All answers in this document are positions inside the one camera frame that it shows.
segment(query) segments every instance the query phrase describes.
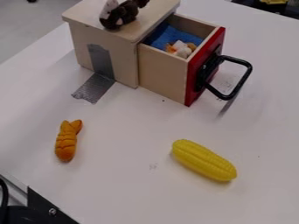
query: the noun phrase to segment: floor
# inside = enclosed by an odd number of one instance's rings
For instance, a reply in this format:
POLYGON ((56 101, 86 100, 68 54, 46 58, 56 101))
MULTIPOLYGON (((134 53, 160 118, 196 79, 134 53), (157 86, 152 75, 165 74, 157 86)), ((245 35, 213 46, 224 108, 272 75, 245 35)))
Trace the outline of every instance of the floor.
POLYGON ((61 13, 79 1, 0 0, 0 64, 61 25, 61 13))

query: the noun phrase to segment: wooden box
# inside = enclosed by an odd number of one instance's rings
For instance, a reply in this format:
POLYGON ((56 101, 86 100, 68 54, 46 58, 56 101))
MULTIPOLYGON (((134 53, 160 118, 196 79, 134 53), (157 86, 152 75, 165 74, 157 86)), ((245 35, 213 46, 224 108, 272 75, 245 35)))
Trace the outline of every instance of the wooden box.
POLYGON ((142 86, 173 101, 190 106, 208 88, 223 100, 231 100, 240 91, 252 71, 240 59, 220 56, 225 28, 174 14, 179 0, 150 0, 137 20, 119 31, 108 31, 99 21, 106 0, 86 0, 63 14, 70 25, 79 64, 132 88, 142 86), (203 39, 187 59, 158 50, 143 41, 161 23, 203 39), (209 82, 224 60, 247 67, 237 87, 229 95, 221 94, 209 82))
POLYGON ((106 0, 86 0, 65 11, 80 65, 138 87, 137 45, 179 6, 179 0, 150 0, 137 20, 119 31, 107 31, 99 16, 106 0))

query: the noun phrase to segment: wooden box top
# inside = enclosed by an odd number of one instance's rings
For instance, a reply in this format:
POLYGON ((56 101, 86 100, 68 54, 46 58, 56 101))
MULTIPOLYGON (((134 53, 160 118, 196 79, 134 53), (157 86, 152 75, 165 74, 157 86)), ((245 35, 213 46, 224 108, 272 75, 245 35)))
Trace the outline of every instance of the wooden box top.
POLYGON ((131 43, 141 41, 148 33, 166 19, 180 4, 180 0, 150 0, 140 9, 137 20, 121 27, 119 31, 106 30, 99 21, 101 9, 106 0, 84 0, 65 11, 62 17, 68 23, 79 22, 111 35, 126 39, 131 43))

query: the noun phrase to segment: plastic toy vegetable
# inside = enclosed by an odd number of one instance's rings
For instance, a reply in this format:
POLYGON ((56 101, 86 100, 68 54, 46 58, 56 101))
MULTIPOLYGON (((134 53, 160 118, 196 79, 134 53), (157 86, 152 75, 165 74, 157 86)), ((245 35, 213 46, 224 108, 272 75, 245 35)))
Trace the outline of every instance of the plastic toy vegetable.
POLYGON ((76 153, 77 134, 81 131, 83 122, 64 121, 60 125, 60 133, 56 138, 55 154, 62 162, 69 162, 76 153))
POLYGON ((218 181, 237 177, 235 167, 206 147, 189 140, 177 140, 172 145, 174 158, 187 168, 218 181))

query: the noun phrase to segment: drawer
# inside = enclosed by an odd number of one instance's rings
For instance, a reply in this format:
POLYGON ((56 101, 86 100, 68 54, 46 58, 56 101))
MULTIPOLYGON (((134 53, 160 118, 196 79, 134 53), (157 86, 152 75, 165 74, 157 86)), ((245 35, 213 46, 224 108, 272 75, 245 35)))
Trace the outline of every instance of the drawer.
POLYGON ((203 39, 187 59, 159 50, 144 42, 138 45, 139 85, 173 101, 191 106, 208 88, 223 100, 231 100, 240 91, 252 72, 252 66, 241 59, 221 56, 226 29, 177 14, 164 23, 203 39), (229 60, 247 67, 236 88, 229 95, 221 94, 209 83, 217 73, 219 64, 229 60))

